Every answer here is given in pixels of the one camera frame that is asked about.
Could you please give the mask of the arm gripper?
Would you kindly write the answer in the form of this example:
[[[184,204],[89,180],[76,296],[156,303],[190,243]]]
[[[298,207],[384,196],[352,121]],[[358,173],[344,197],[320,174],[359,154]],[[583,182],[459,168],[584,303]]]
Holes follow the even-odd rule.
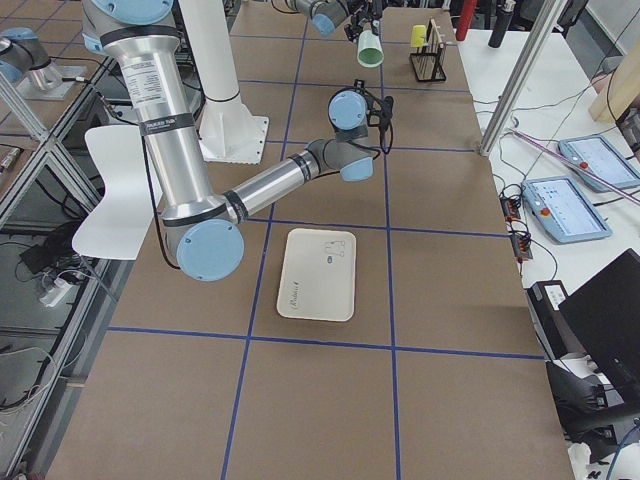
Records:
[[[387,131],[393,118],[393,97],[385,96],[380,99],[372,94],[366,94],[365,100],[367,103],[367,125],[377,128],[379,131]]]

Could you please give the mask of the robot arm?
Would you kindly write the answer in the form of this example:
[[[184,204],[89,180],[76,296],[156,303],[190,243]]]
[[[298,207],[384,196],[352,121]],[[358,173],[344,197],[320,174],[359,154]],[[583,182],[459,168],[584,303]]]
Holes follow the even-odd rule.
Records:
[[[379,34],[379,23],[389,6],[383,0],[287,0],[281,13],[305,15],[318,33],[329,36],[341,25],[349,41],[355,41],[369,26]]]
[[[222,3],[86,1],[82,8],[86,47],[118,62],[145,158],[159,177],[164,257],[194,279],[217,281],[238,267],[238,226],[254,213],[318,177],[365,180],[391,148],[393,99],[356,80],[329,100],[331,139],[216,193],[207,163],[257,162],[268,130],[268,119],[242,101]]]

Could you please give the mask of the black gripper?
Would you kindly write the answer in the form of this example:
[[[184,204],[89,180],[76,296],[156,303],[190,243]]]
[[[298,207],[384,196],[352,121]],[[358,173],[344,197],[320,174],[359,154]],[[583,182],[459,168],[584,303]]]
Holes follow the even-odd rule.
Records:
[[[380,34],[380,14],[383,11],[383,0],[368,0],[366,2],[366,28],[373,34]]]

